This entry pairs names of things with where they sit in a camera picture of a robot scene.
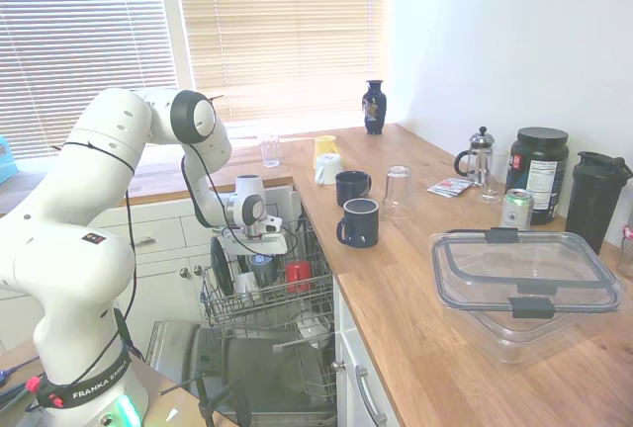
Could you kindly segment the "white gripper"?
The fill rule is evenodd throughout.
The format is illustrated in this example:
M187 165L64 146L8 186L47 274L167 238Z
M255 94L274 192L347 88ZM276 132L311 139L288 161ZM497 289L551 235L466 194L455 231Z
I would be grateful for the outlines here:
M250 237L243 229L224 228L221 235L223 248L230 255L282 255L288 251L281 233Z

